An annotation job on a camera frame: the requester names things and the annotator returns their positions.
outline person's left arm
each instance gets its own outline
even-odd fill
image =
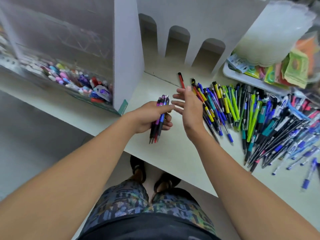
[[[0,203],[0,239],[70,240],[100,196],[126,144],[174,105],[149,102],[35,176]],[[164,130],[172,126],[166,114]]]

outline arched cutout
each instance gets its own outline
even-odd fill
[[[142,48],[155,49],[158,47],[157,24],[155,20],[143,13],[139,13]]]
[[[169,30],[166,57],[174,57],[184,63],[190,42],[190,32],[181,26],[174,25]]]
[[[192,67],[201,68],[211,73],[225,49],[226,45],[223,41],[214,38],[206,39],[202,43]]]

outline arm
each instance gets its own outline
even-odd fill
[[[320,233],[275,193],[244,170],[208,134],[202,104],[190,88],[178,89],[172,101],[184,108],[188,138],[195,145],[206,173],[239,236],[244,240],[320,239]]]
[[[149,102],[26,182],[0,203],[0,239],[71,239],[95,204],[126,144],[174,105]],[[164,130],[172,123],[166,115]]]

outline person's left hand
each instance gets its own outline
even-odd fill
[[[151,129],[151,123],[157,121],[162,114],[165,114],[162,130],[168,131],[172,127],[170,113],[175,106],[163,105],[157,107],[156,101],[150,101],[125,115],[134,121],[135,133],[144,133]]]

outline gray floor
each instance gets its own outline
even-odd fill
[[[24,182],[72,152],[90,136],[22,101],[0,91],[0,200]],[[124,152],[106,183],[116,185],[131,175],[130,155]],[[144,186],[152,196],[154,183],[162,171],[146,165]],[[240,239],[221,201],[184,181],[179,187],[188,190],[213,221],[222,240]]]

